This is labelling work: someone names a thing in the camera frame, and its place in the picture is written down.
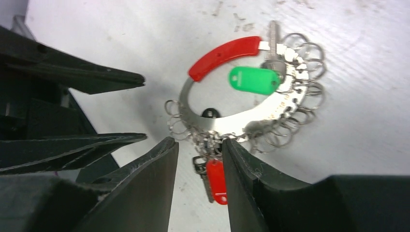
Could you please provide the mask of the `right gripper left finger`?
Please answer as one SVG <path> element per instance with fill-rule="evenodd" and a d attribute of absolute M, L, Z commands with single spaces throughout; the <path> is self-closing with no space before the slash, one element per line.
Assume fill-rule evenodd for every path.
<path fill-rule="evenodd" d="M 166 137 L 127 165 L 77 183 L 53 172 L 0 174 L 3 232 L 165 232 L 179 144 Z"/>

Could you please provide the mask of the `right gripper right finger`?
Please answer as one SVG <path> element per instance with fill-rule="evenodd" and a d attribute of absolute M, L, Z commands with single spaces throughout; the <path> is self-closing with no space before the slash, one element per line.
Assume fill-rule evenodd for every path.
<path fill-rule="evenodd" d="M 407 232 L 410 178 L 331 175 L 310 184 L 250 154 L 222 144 L 233 232 Z"/>

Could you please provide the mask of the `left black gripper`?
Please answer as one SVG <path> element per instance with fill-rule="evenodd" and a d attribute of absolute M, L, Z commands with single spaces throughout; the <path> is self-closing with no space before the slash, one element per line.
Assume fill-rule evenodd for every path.
<path fill-rule="evenodd" d="M 0 28 L 0 173 L 75 170 L 144 133 L 97 134 L 65 86 L 87 94 L 142 87 L 138 73 L 97 65 Z"/>

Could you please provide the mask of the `key with green tag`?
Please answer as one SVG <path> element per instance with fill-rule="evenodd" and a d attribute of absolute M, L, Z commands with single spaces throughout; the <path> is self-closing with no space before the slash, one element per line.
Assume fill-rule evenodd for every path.
<path fill-rule="evenodd" d="M 271 95 L 285 81 L 287 65 L 278 54 L 280 39 L 279 24 L 269 23 L 269 41 L 259 43 L 259 49 L 268 51 L 267 57 L 259 68 L 237 66 L 228 75 L 230 86 L 239 91 Z"/>

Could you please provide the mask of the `metal keyring with red handle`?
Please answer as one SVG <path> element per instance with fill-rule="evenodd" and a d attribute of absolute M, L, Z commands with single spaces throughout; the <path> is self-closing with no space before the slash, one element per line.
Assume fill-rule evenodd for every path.
<path fill-rule="evenodd" d="M 262 95 L 233 89 L 228 82 L 232 67 L 220 83 L 235 92 L 234 102 L 244 103 L 251 95 L 261 96 L 262 100 L 249 109 L 220 118 L 201 117 L 202 113 L 194 110 L 190 100 L 193 87 L 235 59 L 257 56 L 262 51 L 266 52 L 266 59 L 268 51 L 258 48 L 262 41 L 265 40 L 261 37 L 249 36 L 226 42 L 189 68 L 178 98 L 165 103 L 170 117 L 167 127 L 172 136 L 190 140 L 202 156 L 221 156 L 220 147 L 225 139 L 249 141 L 255 151 L 264 153 L 263 146 L 271 150 L 284 147 L 304 125 L 315 120 L 325 99 L 324 87 L 319 82 L 327 70 L 325 52 L 301 33 L 290 33 L 279 39 L 278 54 L 287 70 L 285 81 L 276 92 Z"/>

